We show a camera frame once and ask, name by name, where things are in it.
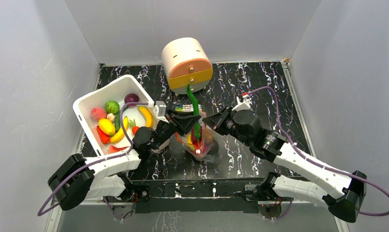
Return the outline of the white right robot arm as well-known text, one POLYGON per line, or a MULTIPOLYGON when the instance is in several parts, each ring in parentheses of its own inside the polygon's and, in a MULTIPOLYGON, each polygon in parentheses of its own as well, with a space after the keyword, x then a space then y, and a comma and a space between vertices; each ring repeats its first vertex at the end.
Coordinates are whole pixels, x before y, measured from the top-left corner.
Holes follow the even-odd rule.
POLYGON ((360 171, 332 172, 330 166, 298 150, 274 131, 262 126, 250 110, 234 111, 227 107, 202 120, 220 135, 231 135, 247 146, 252 154, 297 172, 305 180, 297 180, 270 172, 260 186, 246 185, 238 195, 250 201, 292 198, 325 207, 335 217, 354 223, 366 193, 359 178, 360 171))

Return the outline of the purple sweet potato toy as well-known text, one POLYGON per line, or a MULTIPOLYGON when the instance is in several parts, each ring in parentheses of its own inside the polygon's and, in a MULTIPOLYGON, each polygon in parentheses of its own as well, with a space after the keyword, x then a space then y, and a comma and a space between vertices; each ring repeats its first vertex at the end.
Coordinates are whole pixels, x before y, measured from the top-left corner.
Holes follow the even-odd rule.
POLYGON ((192 144, 198 146, 201 141, 201 134, 199 133, 199 136, 197 136, 195 133, 195 128, 192 128, 190 139, 192 144))

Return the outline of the clear orange-zip bag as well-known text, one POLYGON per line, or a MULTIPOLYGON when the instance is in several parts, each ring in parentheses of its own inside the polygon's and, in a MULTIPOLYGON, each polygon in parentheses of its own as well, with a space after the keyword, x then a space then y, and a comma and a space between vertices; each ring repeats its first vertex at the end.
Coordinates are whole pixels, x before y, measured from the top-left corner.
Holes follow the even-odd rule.
POLYGON ((219 155, 217 133, 203 123, 202 119, 207 117, 207 113, 200 111, 199 115, 201 116, 199 120, 200 140, 197 140, 195 135, 192 135, 194 128, 185 136, 181 136, 176 132, 175 137, 177 141, 182 144, 183 149, 191 154, 196 160, 216 165, 222 157, 219 155))

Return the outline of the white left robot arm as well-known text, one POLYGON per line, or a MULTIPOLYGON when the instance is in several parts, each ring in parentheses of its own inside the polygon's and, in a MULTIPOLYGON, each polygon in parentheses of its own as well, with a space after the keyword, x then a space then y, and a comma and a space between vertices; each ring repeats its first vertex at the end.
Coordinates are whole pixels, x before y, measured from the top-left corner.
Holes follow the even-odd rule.
POLYGON ((175 133, 189 134, 200 118, 200 115, 168 109, 165 120, 137 129, 132 145, 125 150, 100 157, 71 155, 47 182, 57 205, 67 211, 89 198, 112 196, 130 200, 134 188, 124 182, 120 173, 137 169, 175 133))

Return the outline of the red fruit toy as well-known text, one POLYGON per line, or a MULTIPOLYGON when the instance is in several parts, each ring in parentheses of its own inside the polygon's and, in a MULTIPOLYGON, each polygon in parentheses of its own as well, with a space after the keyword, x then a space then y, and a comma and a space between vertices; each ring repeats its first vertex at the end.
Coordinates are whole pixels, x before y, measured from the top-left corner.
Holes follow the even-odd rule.
POLYGON ((202 156, 205 156, 205 155, 207 155, 210 152, 212 147, 213 147, 213 140, 211 140, 211 141, 203 141, 201 143, 201 146, 198 149, 199 150, 198 154, 202 155, 202 156))

